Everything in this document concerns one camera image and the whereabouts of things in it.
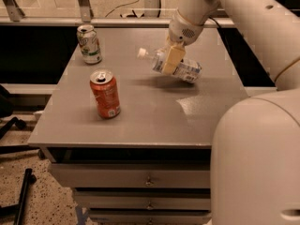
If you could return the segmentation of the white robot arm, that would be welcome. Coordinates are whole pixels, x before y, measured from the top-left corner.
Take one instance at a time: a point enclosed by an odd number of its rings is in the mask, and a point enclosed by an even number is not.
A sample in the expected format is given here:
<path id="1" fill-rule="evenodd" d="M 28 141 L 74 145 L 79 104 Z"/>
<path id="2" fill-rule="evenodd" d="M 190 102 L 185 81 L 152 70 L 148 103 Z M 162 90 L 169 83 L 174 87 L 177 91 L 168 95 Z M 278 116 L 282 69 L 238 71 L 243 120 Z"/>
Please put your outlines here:
<path id="1" fill-rule="evenodd" d="M 234 23 L 221 38 L 243 85 L 272 90 L 238 102 L 217 124 L 213 225 L 300 225 L 299 0 L 182 0 L 169 25 L 169 65 L 217 8 Z"/>

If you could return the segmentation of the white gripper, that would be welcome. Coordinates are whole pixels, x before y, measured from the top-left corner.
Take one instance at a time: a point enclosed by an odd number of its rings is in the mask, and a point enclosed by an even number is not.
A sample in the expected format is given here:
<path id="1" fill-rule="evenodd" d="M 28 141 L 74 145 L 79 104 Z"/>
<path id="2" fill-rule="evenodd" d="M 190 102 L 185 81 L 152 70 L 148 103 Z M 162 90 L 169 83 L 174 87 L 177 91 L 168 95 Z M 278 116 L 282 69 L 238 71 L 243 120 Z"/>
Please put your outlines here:
<path id="1" fill-rule="evenodd" d="M 164 45 L 157 49 L 158 53 L 165 53 L 162 73 L 172 75 L 186 54 L 184 46 L 194 43 L 203 31 L 207 15 L 203 12 L 183 14 L 179 9 L 175 11 L 169 24 L 169 36 Z"/>

